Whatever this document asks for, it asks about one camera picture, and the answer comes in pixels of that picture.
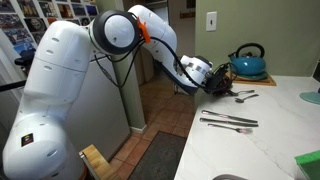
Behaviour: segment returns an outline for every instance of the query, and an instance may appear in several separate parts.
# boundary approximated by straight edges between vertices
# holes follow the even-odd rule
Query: butter knife
[[[247,122],[247,123],[258,123],[258,121],[251,120],[251,119],[246,119],[246,118],[241,118],[241,117],[236,117],[236,116],[229,116],[226,114],[220,114],[212,111],[207,111],[207,110],[202,110],[202,114],[209,114],[209,115],[215,115],[223,118],[228,118],[228,119],[233,119],[236,121],[241,121],[241,122]]]
[[[232,121],[220,121],[215,119],[207,119],[207,118],[200,118],[201,122],[213,122],[213,123],[222,123],[222,124],[230,124],[236,126],[244,126],[244,127],[259,127],[258,124],[247,124],[247,123],[239,123],[239,122],[232,122]]]

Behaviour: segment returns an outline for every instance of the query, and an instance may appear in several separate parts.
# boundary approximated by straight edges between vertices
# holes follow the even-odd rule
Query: dark rug
[[[186,138],[159,131],[129,179],[174,179],[186,140]]]

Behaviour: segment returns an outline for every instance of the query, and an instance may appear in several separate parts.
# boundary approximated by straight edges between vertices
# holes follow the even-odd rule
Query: kettle
[[[239,56],[242,49],[247,47],[256,47],[260,50],[260,56],[253,56],[251,52],[247,52]],[[265,72],[266,63],[263,59],[264,48],[257,43],[247,43],[240,46],[236,52],[228,55],[232,64],[231,71],[238,75],[256,76]]]

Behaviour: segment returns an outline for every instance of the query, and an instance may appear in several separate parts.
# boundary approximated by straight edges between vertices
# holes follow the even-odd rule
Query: kettle spout
[[[229,54],[228,57],[230,58],[230,61],[233,62],[236,59],[236,52]]]

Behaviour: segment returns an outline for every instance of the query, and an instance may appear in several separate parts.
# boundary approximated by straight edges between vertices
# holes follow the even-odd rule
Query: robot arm
[[[179,73],[174,65],[176,35],[150,10],[135,6],[129,12],[107,11],[86,27],[54,22],[36,51],[3,151],[4,171],[10,179],[81,176],[83,165],[63,130],[63,122],[79,95],[93,54],[123,54],[142,43],[138,17],[151,37],[145,48],[178,86],[195,93],[195,84],[202,84],[211,64],[202,58],[183,57],[178,64],[184,73]]]

